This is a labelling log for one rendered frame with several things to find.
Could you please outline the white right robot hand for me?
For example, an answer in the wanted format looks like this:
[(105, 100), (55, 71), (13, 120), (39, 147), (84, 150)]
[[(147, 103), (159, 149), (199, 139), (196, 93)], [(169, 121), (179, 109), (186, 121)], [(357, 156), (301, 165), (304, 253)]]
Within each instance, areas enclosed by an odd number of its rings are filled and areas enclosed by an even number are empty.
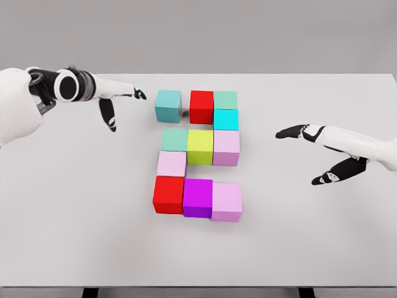
[(275, 137), (277, 139), (302, 138), (349, 156), (322, 175), (313, 178), (311, 184), (314, 186), (341, 182), (363, 173), (367, 169), (373, 150), (369, 137), (330, 125), (294, 125), (277, 132)]

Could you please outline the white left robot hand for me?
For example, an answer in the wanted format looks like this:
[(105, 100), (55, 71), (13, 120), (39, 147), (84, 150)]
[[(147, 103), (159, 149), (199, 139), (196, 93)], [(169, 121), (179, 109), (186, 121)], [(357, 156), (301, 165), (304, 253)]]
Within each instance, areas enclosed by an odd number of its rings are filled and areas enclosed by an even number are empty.
[(130, 83), (115, 81), (111, 79), (96, 79), (96, 92), (94, 97), (99, 99), (99, 109), (103, 121), (111, 132), (117, 130), (115, 111), (112, 99), (114, 97), (134, 97), (146, 100), (144, 92)]

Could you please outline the teal blue cube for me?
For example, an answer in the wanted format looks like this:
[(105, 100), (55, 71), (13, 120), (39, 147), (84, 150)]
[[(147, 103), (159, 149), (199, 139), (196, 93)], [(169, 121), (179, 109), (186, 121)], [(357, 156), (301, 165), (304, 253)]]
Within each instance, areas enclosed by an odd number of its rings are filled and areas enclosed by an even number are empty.
[(182, 111), (181, 92), (160, 89), (154, 108), (158, 122), (178, 124)]

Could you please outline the mint green cube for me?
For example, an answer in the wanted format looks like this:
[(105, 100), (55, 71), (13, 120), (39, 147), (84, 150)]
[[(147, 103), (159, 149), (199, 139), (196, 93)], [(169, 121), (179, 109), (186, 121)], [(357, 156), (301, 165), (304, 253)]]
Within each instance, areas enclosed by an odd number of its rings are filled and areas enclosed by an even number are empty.
[(161, 140), (161, 151), (187, 151), (188, 141), (187, 129), (171, 129), (163, 130)]
[(236, 110), (238, 108), (238, 96), (236, 91), (214, 91), (214, 109)]

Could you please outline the red cube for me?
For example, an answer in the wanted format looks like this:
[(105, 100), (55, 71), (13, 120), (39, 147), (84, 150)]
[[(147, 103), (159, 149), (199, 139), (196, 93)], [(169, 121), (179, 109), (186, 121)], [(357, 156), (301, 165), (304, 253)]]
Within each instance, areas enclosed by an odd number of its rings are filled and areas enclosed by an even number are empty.
[(189, 115), (191, 124), (213, 124), (213, 91), (191, 90)]
[(153, 206), (157, 214), (183, 214), (184, 181), (184, 177), (156, 177)]

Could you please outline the pink cube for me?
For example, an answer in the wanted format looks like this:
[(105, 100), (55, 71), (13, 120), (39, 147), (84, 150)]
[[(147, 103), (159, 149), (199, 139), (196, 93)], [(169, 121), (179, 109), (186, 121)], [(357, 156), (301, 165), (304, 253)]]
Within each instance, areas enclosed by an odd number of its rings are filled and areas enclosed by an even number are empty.
[(237, 166), (240, 156), (238, 130), (214, 130), (213, 165)]
[(239, 222), (242, 212), (241, 185), (239, 183), (213, 183), (211, 220)]
[(184, 151), (160, 151), (157, 176), (185, 177), (187, 154)]

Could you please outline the yellow green cube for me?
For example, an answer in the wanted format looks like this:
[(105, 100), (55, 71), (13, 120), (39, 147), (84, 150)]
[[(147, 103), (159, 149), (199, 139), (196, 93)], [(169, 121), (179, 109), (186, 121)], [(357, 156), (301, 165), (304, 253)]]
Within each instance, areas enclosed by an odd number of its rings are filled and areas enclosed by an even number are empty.
[(212, 165), (212, 163), (213, 131), (190, 129), (187, 139), (187, 164)]

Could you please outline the cyan cube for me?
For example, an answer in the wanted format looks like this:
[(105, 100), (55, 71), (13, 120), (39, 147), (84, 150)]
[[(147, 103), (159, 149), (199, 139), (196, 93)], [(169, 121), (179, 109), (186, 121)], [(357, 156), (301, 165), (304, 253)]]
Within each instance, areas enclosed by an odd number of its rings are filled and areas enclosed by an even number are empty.
[(238, 110), (215, 109), (213, 113), (214, 130), (239, 130)]

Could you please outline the magenta cube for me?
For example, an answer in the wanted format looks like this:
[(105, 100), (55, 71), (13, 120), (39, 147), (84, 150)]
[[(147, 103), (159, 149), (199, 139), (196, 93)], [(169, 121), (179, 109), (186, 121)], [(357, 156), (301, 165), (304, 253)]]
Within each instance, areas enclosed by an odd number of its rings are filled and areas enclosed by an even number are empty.
[(212, 217), (213, 180), (185, 178), (183, 193), (184, 217)]

